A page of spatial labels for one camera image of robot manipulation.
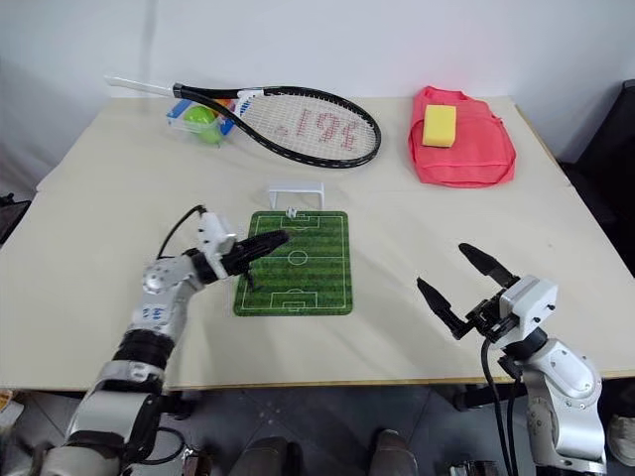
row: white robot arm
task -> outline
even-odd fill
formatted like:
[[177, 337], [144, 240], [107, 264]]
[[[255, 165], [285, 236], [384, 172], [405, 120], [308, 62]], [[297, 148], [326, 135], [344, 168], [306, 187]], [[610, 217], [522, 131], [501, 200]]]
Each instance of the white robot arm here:
[[190, 298], [219, 279], [249, 276], [252, 261], [289, 240], [285, 231], [274, 231], [236, 242], [215, 215], [195, 209], [200, 249], [175, 258], [160, 253], [146, 269], [132, 323], [77, 408], [64, 445], [47, 453], [41, 475], [115, 476], [146, 459], [165, 410], [164, 371], [186, 325]]
[[505, 354], [499, 360], [527, 387], [527, 426], [541, 473], [606, 473], [604, 430], [597, 414], [602, 382], [584, 355], [550, 339], [540, 325], [556, 309], [558, 287], [533, 276], [519, 279], [491, 256], [462, 243], [460, 251], [503, 290], [460, 320], [445, 298], [421, 278], [418, 287], [456, 339], [471, 329]]

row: clear plastic container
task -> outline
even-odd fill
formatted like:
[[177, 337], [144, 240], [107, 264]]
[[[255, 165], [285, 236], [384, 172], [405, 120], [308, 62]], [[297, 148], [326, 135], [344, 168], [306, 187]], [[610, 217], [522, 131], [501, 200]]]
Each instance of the clear plastic container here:
[[[227, 106], [233, 110], [234, 101]], [[182, 99], [166, 114], [168, 124], [174, 129], [189, 132], [201, 142], [219, 146], [224, 136], [229, 134], [234, 123], [211, 109], [188, 99]]]

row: tennis racket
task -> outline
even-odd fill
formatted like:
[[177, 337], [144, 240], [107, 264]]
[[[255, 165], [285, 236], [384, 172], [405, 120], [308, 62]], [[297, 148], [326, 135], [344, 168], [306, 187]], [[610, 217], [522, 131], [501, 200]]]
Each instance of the tennis racket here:
[[[370, 114], [342, 97], [316, 89], [203, 89], [179, 83], [162, 87], [113, 76], [106, 76], [106, 82], [207, 106], [270, 151], [309, 166], [359, 167], [377, 155], [381, 144], [381, 131]], [[231, 111], [215, 99], [237, 101]]]

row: white wall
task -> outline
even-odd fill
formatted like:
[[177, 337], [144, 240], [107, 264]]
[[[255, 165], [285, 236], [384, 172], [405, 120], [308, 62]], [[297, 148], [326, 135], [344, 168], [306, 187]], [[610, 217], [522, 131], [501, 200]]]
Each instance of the white wall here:
[[635, 75], [634, 18], [632, 0], [3, 0], [0, 192], [33, 192], [106, 101], [106, 71], [348, 96], [510, 94], [575, 160]]

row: yellow sponge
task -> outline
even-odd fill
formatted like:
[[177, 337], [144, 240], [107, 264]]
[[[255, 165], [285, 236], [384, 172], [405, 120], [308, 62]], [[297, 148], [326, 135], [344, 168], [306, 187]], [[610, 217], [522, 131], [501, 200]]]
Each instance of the yellow sponge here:
[[424, 146], [451, 147], [456, 138], [456, 106], [426, 106]]

